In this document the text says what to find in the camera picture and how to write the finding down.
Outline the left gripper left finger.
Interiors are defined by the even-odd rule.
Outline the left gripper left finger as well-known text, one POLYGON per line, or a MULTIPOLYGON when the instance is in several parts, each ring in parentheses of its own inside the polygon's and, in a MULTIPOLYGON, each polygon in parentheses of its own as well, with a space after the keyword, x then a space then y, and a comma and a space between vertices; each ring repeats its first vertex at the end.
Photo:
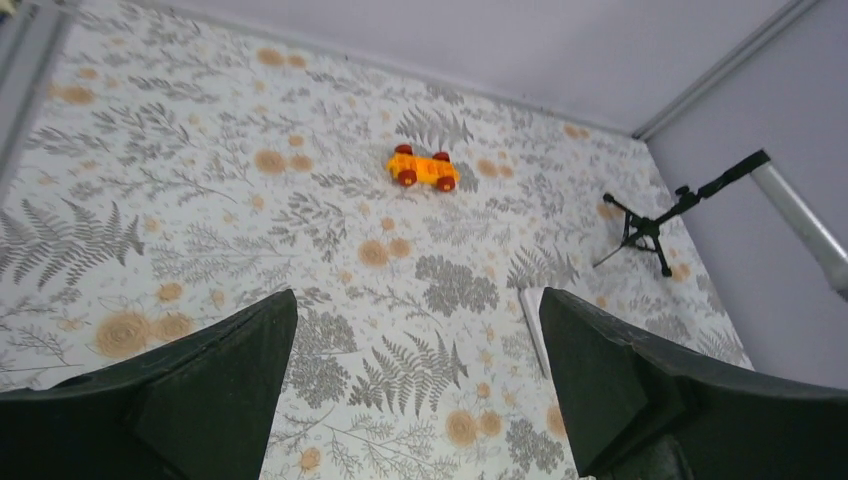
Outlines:
POLYGON ((1 396, 5 479, 256 479, 298 324, 292 291, 44 390, 1 396))

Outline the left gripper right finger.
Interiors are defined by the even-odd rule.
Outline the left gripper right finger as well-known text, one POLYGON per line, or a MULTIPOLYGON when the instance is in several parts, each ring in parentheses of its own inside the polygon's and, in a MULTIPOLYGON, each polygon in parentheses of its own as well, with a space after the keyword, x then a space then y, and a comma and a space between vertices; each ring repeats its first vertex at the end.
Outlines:
POLYGON ((845 391, 713 359, 564 290, 539 315, 579 475, 846 477, 845 391))

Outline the white remote control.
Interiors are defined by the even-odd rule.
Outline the white remote control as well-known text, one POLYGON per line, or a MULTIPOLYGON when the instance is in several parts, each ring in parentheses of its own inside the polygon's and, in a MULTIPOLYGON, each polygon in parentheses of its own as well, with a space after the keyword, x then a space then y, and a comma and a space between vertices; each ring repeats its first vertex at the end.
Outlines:
POLYGON ((519 292, 518 296, 542 375, 544 378, 549 379, 551 377, 551 369, 539 313, 544 290, 544 287, 525 288, 519 292))

